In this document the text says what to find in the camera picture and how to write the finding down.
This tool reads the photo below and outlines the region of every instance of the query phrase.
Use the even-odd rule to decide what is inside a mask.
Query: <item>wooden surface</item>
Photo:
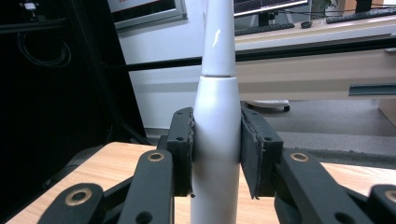
[[[96,183],[104,190],[134,174],[140,155],[155,147],[112,143],[81,164],[8,223],[37,223],[54,198],[77,183]],[[396,185],[396,171],[340,164],[323,164],[338,183],[367,195],[375,184]],[[190,223],[190,198],[176,198],[176,223]],[[273,198],[251,200],[241,172],[237,223],[278,223]]]

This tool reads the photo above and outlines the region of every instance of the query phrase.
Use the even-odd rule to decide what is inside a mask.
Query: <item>computer monitor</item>
[[[302,7],[309,0],[233,0],[233,12],[236,18],[258,15],[259,26],[268,25],[273,20],[272,13],[281,9]]]

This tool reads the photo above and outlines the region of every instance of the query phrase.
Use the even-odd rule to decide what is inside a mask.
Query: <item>monitor screen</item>
[[[248,16],[261,12],[272,12],[284,8],[301,7],[309,0],[233,0],[235,17]]]

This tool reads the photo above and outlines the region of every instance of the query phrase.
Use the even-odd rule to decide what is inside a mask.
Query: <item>white bottle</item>
[[[192,224],[236,223],[241,106],[233,0],[209,0],[202,77],[194,106]]]

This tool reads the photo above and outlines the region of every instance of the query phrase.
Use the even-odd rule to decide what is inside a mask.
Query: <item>black rod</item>
[[[396,36],[375,36],[363,40],[347,40],[341,42],[322,42],[317,44],[297,45],[283,48],[263,49],[259,51],[237,51],[237,62],[248,62],[278,58],[292,58],[301,56],[313,56],[322,54],[344,53],[373,49],[396,48]],[[107,70],[116,71],[143,71],[173,67],[201,65],[202,57],[175,59],[153,63],[136,63],[122,66],[109,66]]]

